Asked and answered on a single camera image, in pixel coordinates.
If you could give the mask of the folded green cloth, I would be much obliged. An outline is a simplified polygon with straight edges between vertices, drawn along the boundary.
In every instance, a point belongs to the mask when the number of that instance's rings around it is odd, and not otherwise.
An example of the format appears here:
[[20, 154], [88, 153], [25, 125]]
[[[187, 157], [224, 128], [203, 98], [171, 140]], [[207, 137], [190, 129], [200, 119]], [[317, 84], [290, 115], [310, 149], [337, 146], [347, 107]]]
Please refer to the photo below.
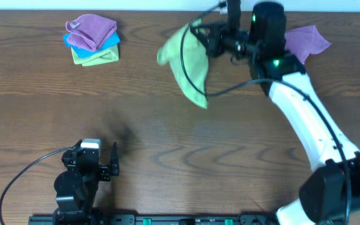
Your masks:
[[82, 66], [96, 66], [100, 64], [113, 63], [119, 61], [118, 45], [108, 47], [102, 51], [93, 54], [86, 58], [80, 58], [74, 49], [71, 49], [74, 64], [81, 64]]

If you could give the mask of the light green microfiber cloth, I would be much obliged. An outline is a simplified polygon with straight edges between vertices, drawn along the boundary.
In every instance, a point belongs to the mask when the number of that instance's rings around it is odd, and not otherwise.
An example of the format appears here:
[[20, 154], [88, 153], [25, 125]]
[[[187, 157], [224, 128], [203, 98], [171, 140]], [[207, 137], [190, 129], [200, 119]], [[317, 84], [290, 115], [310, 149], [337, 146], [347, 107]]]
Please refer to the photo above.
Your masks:
[[188, 25], [176, 31], [158, 50], [157, 63], [169, 64], [183, 94], [200, 108], [208, 108], [204, 94], [209, 61], [205, 47]]

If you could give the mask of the crumpled purple cloth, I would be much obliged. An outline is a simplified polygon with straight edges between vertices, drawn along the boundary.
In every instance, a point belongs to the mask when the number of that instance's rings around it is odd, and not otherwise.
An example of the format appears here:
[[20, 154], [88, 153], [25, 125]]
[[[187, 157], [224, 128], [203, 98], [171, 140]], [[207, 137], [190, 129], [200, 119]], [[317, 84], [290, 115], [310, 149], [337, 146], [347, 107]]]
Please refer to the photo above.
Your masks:
[[293, 53], [302, 64], [305, 64], [309, 55], [320, 54], [331, 45], [321, 36], [315, 25], [287, 31], [285, 39], [285, 50]]

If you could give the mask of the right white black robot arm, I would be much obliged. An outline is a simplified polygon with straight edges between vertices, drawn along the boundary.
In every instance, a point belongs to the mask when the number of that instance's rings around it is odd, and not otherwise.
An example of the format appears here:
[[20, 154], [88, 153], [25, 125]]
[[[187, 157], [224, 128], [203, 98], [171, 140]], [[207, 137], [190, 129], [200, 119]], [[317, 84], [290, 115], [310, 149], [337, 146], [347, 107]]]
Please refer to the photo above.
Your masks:
[[190, 22], [189, 31], [207, 55], [224, 52], [246, 59], [250, 84], [259, 84], [301, 141], [312, 170], [298, 198], [276, 211], [278, 224], [347, 224], [360, 211], [360, 150], [334, 122], [316, 94], [306, 68], [285, 48], [281, 4], [257, 3], [249, 31], [240, 30], [239, 1], [224, 1], [226, 21]]

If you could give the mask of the folded purple cloth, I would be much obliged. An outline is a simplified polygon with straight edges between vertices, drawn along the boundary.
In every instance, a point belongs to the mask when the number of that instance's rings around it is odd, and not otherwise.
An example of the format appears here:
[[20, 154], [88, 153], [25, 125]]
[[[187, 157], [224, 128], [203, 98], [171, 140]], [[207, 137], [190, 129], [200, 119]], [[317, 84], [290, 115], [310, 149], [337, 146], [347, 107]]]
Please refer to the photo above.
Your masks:
[[70, 45], [95, 52], [116, 32], [117, 22], [96, 14], [84, 14], [66, 22]]

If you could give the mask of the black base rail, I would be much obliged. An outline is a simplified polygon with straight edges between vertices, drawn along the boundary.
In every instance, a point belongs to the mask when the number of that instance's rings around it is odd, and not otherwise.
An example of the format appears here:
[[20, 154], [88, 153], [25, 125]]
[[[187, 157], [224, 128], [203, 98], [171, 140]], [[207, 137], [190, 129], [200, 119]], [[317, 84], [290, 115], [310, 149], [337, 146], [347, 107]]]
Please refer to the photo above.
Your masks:
[[61, 215], [31, 216], [28, 225], [278, 225], [273, 214], [240, 214], [238, 216], [135, 216], [115, 214], [89, 219], [65, 220]]

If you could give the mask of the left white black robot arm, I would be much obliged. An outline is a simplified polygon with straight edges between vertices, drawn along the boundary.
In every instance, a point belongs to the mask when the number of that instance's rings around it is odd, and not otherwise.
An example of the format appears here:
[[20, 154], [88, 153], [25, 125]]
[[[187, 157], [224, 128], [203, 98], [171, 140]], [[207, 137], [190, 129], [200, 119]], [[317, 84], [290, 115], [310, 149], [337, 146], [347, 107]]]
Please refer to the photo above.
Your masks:
[[108, 224], [101, 210], [93, 207], [100, 182], [119, 175], [117, 144], [114, 143], [109, 164], [100, 164], [101, 141], [84, 139], [65, 150], [62, 163], [67, 171], [54, 182], [58, 209], [54, 224]]

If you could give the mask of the folded blue cloth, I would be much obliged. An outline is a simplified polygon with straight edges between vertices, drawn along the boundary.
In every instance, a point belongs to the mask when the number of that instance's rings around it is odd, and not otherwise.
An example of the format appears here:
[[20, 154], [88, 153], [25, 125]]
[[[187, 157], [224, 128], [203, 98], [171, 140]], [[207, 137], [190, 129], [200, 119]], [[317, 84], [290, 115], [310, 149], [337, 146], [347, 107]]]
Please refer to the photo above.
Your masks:
[[88, 58], [88, 57], [90, 57], [90, 56], [92, 56], [94, 54], [97, 54], [98, 52], [101, 52], [102, 50], [105, 50], [107, 48], [116, 46], [117, 44], [120, 43], [120, 38], [117, 35], [117, 33], [115, 32], [114, 34], [111, 35], [110, 38], [107, 39], [107, 41], [105, 41], [105, 43], [101, 46], [100, 49], [98, 49], [97, 51], [91, 52], [91, 51], [89, 51], [87, 49], [82, 49], [82, 48], [79, 48], [77, 46], [73, 46], [73, 45], [69, 44], [68, 41], [67, 41], [67, 38], [69, 36], [70, 36], [70, 34], [65, 34], [62, 37], [63, 41], [65, 43], [65, 46], [67, 48], [72, 48], [79, 58]]

